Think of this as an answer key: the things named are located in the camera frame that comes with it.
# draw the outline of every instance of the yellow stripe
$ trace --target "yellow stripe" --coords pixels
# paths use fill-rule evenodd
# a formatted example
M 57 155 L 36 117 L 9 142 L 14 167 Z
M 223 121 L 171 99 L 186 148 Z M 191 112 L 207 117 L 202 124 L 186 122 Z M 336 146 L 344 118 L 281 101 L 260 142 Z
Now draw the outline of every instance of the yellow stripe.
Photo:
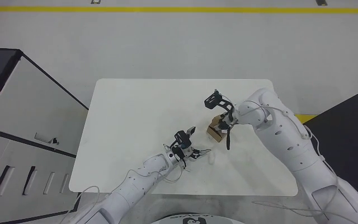
M 269 13 L 269 14 L 272 13 L 358 14 L 358 8 L 0 6 L 0 12 L 189 12 L 189 13 Z
M 312 118 L 314 118 L 316 115 L 312 114 L 295 114 L 295 116 L 300 120 L 300 122 L 303 124 Z

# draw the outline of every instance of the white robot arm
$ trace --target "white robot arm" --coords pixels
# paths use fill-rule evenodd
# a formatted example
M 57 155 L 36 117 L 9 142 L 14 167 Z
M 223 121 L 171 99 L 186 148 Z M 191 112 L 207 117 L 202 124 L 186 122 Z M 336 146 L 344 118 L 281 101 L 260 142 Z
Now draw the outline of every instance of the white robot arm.
M 166 152 L 147 159 L 143 166 L 136 170 L 129 170 L 124 181 L 114 189 L 109 196 L 94 207 L 88 207 L 77 214 L 70 223 L 73 224 L 118 224 L 123 216 L 137 204 L 145 194 L 177 166 L 190 159 L 195 161 L 200 156 L 210 152 L 197 150 L 191 145 L 190 136 L 195 127 L 185 133 L 179 131 L 175 134 L 175 141 L 165 146 Z
M 312 214 L 318 223 L 352 223 L 342 216 L 358 223 L 358 192 L 328 168 L 323 156 L 317 155 L 310 140 L 312 134 L 307 132 L 274 92 L 264 88 L 257 90 L 235 108 L 215 90 L 205 100 L 205 106 L 209 109 L 220 106 L 227 111 L 222 114 L 215 129 L 228 131 L 228 149 L 229 134 L 234 125 L 253 126 L 263 145 L 291 171 L 302 186 L 304 200 L 311 210 L 316 211 Z M 142 199 L 152 186 L 168 175 L 179 161 L 185 162 L 187 158 L 194 160 L 210 151 L 191 147 L 189 137 L 194 131 L 195 128 L 191 128 L 186 133 L 178 132 L 175 135 L 176 141 L 167 147 L 166 153 L 151 157 L 143 163 L 143 167 L 135 171 L 130 170 L 124 182 L 107 199 L 81 212 L 71 223 L 118 224 L 127 211 Z M 192 220 L 193 223 L 199 223 L 199 219 L 202 219 L 206 220 L 207 224 L 222 222 L 221 219 L 230 220 L 196 214 L 188 217 L 168 217 L 160 223 L 184 223 L 185 219 Z M 230 220 L 227 223 L 240 222 Z
M 216 130 L 226 129 L 229 133 L 235 124 L 252 125 L 263 145 L 302 186 L 310 209 L 338 213 L 358 222 L 358 192 L 326 166 L 324 157 L 318 156 L 313 148 L 311 135 L 277 94 L 262 88 L 236 109 L 215 90 L 205 100 L 205 106 L 227 110 Z M 313 212 L 313 215 L 318 223 L 352 223 L 330 213 Z

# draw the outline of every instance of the drawer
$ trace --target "drawer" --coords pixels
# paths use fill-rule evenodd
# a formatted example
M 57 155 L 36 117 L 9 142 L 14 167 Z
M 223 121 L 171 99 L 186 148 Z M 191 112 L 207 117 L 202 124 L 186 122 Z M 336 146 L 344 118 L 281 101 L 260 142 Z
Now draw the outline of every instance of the drawer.
M 0 92 L 1 132 L 71 154 L 86 116 L 86 108 L 24 57 Z
M 0 222 L 70 209 L 77 197 L 68 188 L 75 158 L 0 137 L 6 141 L 6 150 L 0 148 Z

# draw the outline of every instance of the cable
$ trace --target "cable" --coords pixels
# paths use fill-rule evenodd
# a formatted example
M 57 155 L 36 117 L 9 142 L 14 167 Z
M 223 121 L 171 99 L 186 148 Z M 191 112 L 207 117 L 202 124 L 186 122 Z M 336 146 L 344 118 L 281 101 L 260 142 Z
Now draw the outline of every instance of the cable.
M 247 112 L 247 113 L 245 113 L 245 114 L 242 114 L 242 115 L 246 115 L 246 114 L 248 114 L 248 113 L 250 113 L 250 112 L 253 112 L 254 110 L 257 110 L 257 109 L 261 109 L 261 108 L 270 108 L 270 109 L 274 109 L 274 110 L 278 110 L 278 111 L 280 111 L 281 113 L 283 113 L 283 114 L 285 114 L 285 113 L 287 113 L 287 111 L 283 111 L 283 110 L 281 110 L 281 109 L 279 109 L 279 108 L 275 108 L 275 107 L 273 107 L 273 106 L 259 106 L 259 107 L 257 107 L 257 108 L 255 108 L 255 109 L 253 109 L 253 110 L 251 110 L 251 111 L 249 111 L 249 112 Z M 330 171 L 334 174 L 334 176 L 336 177 L 336 185 L 335 185 L 335 187 L 336 187 L 336 191 L 335 191 L 335 193 L 333 194 L 333 197 L 331 198 L 331 200 L 329 200 L 329 202 L 326 204 L 326 206 L 324 206 L 324 208 L 323 208 L 323 210 L 315 210 L 315 211 L 318 211 L 318 212 L 321 212 L 320 214 L 313 214 L 313 215 L 306 215 L 306 214 L 301 214 L 301 213 L 298 213 L 298 212 L 296 212 L 296 211 L 294 211 L 294 210 L 301 210 L 301 211 L 314 211 L 314 210 L 310 210 L 310 209 L 289 209 L 289 208 L 287 208 L 286 206 L 284 206 L 284 205 L 279 205 L 279 206 L 282 206 L 282 207 L 280 207 L 280 208 L 285 208 L 285 209 L 289 209 L 289 210 L 291 210 L 292 212 L 294 212 L 294 213 L 296 213 L 296 214 L 298 214 L 298 215 L 300 215 L 300 216 L 305 216 L 305 217 L 315 217 L 315 216 L 320 216 L 320 215 L 322 215 L 322 214 L 324 214 L 324 213 L 330 213 L 330 214 L 335 214 L 335 213 L 332 213 L 332 212 L 326 212 L 325 210 L 328 208 L 328 206 L 332 203 L 332 201 L 335 199 L 335 197 L 336 197 L 336 195 L 337 195 L 337 193 L 338 193 L 338 190 L 339 190 L 339 187 L 338 187 L 338 176 L 337 176 L 337 174 L 335 173 L 335 171 L 333 170 L 333 168 L 327 163 L 327 161 L 324 159 L 324 157 L 322 156 L 322 154 L 321 154 L 321 152 L 320 152 L 320 150 L 319 150 L 319 140 L 318 140 L 318 138 L 312 133 L 312 131 L 305 125 L 304 127 L 309 131 L 309 133 L 310 133 L 310 136 L 307 136 L 305 133 L 301 133 L 301 131 L 300 131 L 300 129 L 299 129 L 299 127 L 297 126 L 297 124 L 296 124 L 296 122 L 294 122 L 293 120 L 292 120 L 292 118 L 290 118 L 289 116 L 286 116 L 294 125 L 295 125 L 295 127 L 296 127 L 296 129 L 297 129 L 297 131 L 300 133 L 300 135 L 301 135 L 301 138 L 302 139 L 312 139 L 312 137 L 314 137 L 314 139 L 317 141 L 317 154 L 318 154 L 318 156 L 319 156 L 319 158 L 323 161 L 323 163 L 330 169 Z
M 264 202 L 264 201 L 260 201 L 260 200 L 254 200 L 252 201 L 251 203 L 253 204 L 258 204 L 260 206 L 268 206 L 268 207 L 273 207 L 273 208 L 281 208 L 281 209 L 286 209 L 286 210 L 297 210 L 297 211 L 310 211 L 310 212 L 322 212 L 322 213 L 326 213 L 326 214 L 332 214 L 334 216 L 339 216 L 341 218 L 344 218 L 345 220 L 348 220 L 354 224 L 358 224 L 357 222 L 345 217 L 345 216 L 342 216 L 341 214 L 338 214 L 338 213 L 334 213 L 334 212 L 329 212 L 329 211 L 323 211 L 323 210 L 314 210 L 314 209 L 303 209 L 303 208 L 289 208 L 289 207 L 286 207 L 286 206 L 282 206 L 280 204 L 276 204 L 276 203 L 273 203 L 273 202 Z
M 288 208 L 282 204 L 276 204 L 276 203 L 273 203 L 273 202 L 265 202 L 265 201 L 260 201 L 260 202 L 264 202 L 264 203 L 271 203 L 271 204 L 275 204 L 277 206 L 280 206 L 280 207 L 275 207 L 275 208 L 282 208 L 282 209 L 288 209 L 288 210 L 291 210 L 292 212 L 300 215 L 300 216 L 304 216 L 304 217 L 315 217 L 315 216 L 321 216 L 325 213 L 329 213 L 329 214 L 333 214 L 333 215 L 337 215 L 337 216 L 340 216 L 346 220 L 349 220 L 351 221 L 350 219 L 346 218 L 346 217 L 343 217 L 339 214 L 336 214 L 336 213 L 332 213 L 332 212 L 327 212 L 326 209 L 329 207 L 329 205 L 332 203 L 332 201 L 335 199 L 337 193 L 338 193 L 338 190 L 339 190 L 339 187 L 338 187 L 338 176 L 337 174 L 335 173 L 335 171 L 333 170 L 333 168 L 327 163 L 327 161 L 324 159 L 324 157 L 322 156 L 320 150 L 319 150 L 319 140 L 318 138 L 312 133 L 312 131 L 306 126 L 304 125 L 304 127 L 308 130 L 308 132 L 310 133 L 310 139 L 313 137 L 316 141 L 317 141 L 317 154 L 319 156 L 319 158 L 323 161 L 323 163 L 330 169 L 330 171 L 334 174 L 335 178 L 336 178 L 336 191 L 335 193 L 333 194 L 331 200 L 329 200 L 329 202 L 326 204 L 326 206 L 324 206 L 324 208 L 322 210 L 312 210 L 312 209 L 300 209 L 300 208 Z M 302 213 L 299 213 L 299 212 L 296 212 L 296 211 L 311 211 L 311 212 L 320 212 L 320 214 L 312 214 L 312 215 L 307 215 L 307 214 L 302 214 Z
M 227 98 L 226 96 L 224 96 L 223 94 L 220 94 L 222 97 L 224 97 L 225 99 L 227 99 L 229 102 L 231 102 L 231 100 L 229 98 Z
M 167 183 L 169 183 L 169 184 L 174 184 L 174 183 L 176 183 L 179 179 L 180 179 L 180 177 L 181 177 L 181 175 L 183 174 L 183 167 L 181 166 L 181 164 L 179 165 L 179 167 L 180 167 L 180 176 L 177 178 L 177 179 L 175 179 L 175 180 L 169 180 L 168 178 L 166 178 L 166 177 L 164 177 L 162 174 L 160 174 L 162 177 L 164 177 L 164 180 L 165 180 L 165 182 L 167 182 Z
M 105 196 L 104 199 L 99 200 L 99 198 L 100 198 L 100 189 L 99 189 L 98 186 L 89 186 L 89 187 L 86 188 L 83 192 L 81 192 L 81 194 L 76 198 L 75 202 L 74 202 L 73 205 L 72 205 L 72 208 L 75 206 L 75 204 L 77 203 L 77 201 L 79 200 L 79 198 L 81 197 L 81 195 L 82 195 L 84 192 L 86 192 L 86 191 L 87 191 L 88 189 L 90 189 L 90 188 L 97 188 L 97 199 L 96 199 L 96 201 L 95 201 L 94 203 L 92 202 L 93 205 L 92 205 L 91 209 L 88 210 L 88 211 L 84 214 L 84 216 L 86 216 L 87 214 L 89 214 L 89 212 L 94 208 L 94 206 L 95 206 L 96 204 L 103 202 L 103 201 L 104 201 L 105 199 L 107 199 L 117 188 L 119 188 L 119 187 L 124 183 L 124 181 L 127 179 L 128 175 L 129 175 L 129 172 L 130 172 L 130 171 L 133 171 L 133 172 L 135 172 L 137 175 L 139 175 L 139 176 L 141 176 L 141 177 L 144 177 L 144 178 L 151 176 L 151 174 L 158 173 L 157 178 L 158 178 L 159 175 L 160 175 L 160 176 L 162 176 L 162 177 L 164 178 L 164 180 L 166 180 L 167 183 L 173 184 L 173 183 L 177 182 L 177 181 L 180 179 L 180 177 L 182 176 L 182 174 L 183 174 L 183 168 L 182 168 L 181 164 L 180 164 L 180 168 L 181 168 L 181 173 L 180 173 L 180 176 L 179 176 L 176 180 L 170 180 L 170 179 L 166 178 L 164 175 L 162 175 L 162 174 L 160 173 L 161 171 L 164 171 L 164 170 L 166 170 L 166 169 L 161 169 L 161 170 L 159 170 L 159 171 L 153 171 L 153 172 L 151 172 L 149 175 L 142 175 L 142 174 L 138 173 L 137 171 L 135 171 L 135 170 L 133 170 L 133 169 L 129 169 L 128 172 L 127 172 L 127 174 L 125 175 L 125 178 L 123 179 L 123 181 L 122 181 L 117 187 L 115 187 L 111 192 L 109 192 L 109 193 Z M 82 206 L 82 207 L 79 209 L 79 211 L 82 210 L 84 207 L 86 207 L 87 204 L 85 204 L 84 206 Z M 64 217 L 62 218 L 62 220 L 59 222 L 59 224 L 61 224 L 61 223 L 64 221 L 64 219 L 65 219 L 66 216 L 69 214 L 69 212 L 72 210 L 72 208 L 67 211 L 67 213 L 65 214 L 65 216 L 64 216 Z
M 77 201 L 79 200 L 79 198 L 81 197 L 81 195 L 86 192 L 86 190 L 90 189 L 90 188 L 97 188 L 97 199 L 96 199 L 96 202 L 95 204 L 98 202 L 99 198 L 100 198 L 100 188 L 98 186 L 89 186 L 88 188 L 86 188 L 83 192 L 81 192 L 81 194 L 79 194 L 79 196 L 77 196 L 76 200 L 74 201 L 73 205 L 71 206 L 71 209 L 67 211 L 67 213 L 65 214 L 65 216 L 62 218 L 62 220 L 59 222 L 59 224 L 61 224 L 64 219 L 67 217 L 67 215 L 69 214 L 69 212 L 74 208 L 74 206 L 76 205 Z
M 251 113 L 251 112 L 253 112 L 253 111 L 257 110 L 257 109 L 262 109 L 262 108 L 270 108 L 270 109 L 278 110 L 278 111 L 280 111 L 280 112 L 283 113 L 283 114 L 285 114 L 285 113 L 287 112 L 287 111 L 283 111 L 283 110 L 281 110 L 281 109 L 279 109 L 279 108 L 275 108 L 275 107 L 273 107 L 273 106 L 259 106 L 258 108 L 254 108 L 253 110 L 250 110 L 249 112 L 247 112 L 247 113 L 245 113 L 245 114 L 242 114 L 242 116 L 244 116 L 244 115 L 246 115 L 246 114 L 248 114 L 248 113 Z M 296 124 L 296 122 L 294 122 L 294 121 L 292 120 L 292 118 L 290 118 L 289 116 L 286 116 L 286 117 L 295 125 L 295 127 L 296 127 L 298 133 L 300 133 L 300 135 L 301 135 L 301 138 L 302 138 L 302 139 L 306 139 L 306 138 L 304 138 L 304 136 L 307 136 L 307 135 L 304 134 L 304 133 L 301 133 L 299 127 L 298 127 L 297 124 Z

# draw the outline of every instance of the tabletop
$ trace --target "tabletop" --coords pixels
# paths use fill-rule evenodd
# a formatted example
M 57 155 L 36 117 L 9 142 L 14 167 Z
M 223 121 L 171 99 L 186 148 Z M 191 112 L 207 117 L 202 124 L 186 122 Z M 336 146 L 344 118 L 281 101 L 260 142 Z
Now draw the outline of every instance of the tabletop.
M 154 194 L 294 196 L 298 189 L 290 171 L 260 142 L 250 125 L 236 125 L 231 147 L 206 133 L 222 108 L 209 110 L 204 100 L 215 89 L 239 104 L 259 88 L 274 90 L 269 80 L 141 80 L 102 79 L 96 83 L 87 115 L 70 190 L 81 192 L 97 185 L 110 192 L 129 169 L 164 152 L 174 134 L 196 126 L 195 148 L 211 148 L 195 162 L 187 162 L 180 180 L 161 181 Z M 180 174 L 175 168 L 169 179 Z

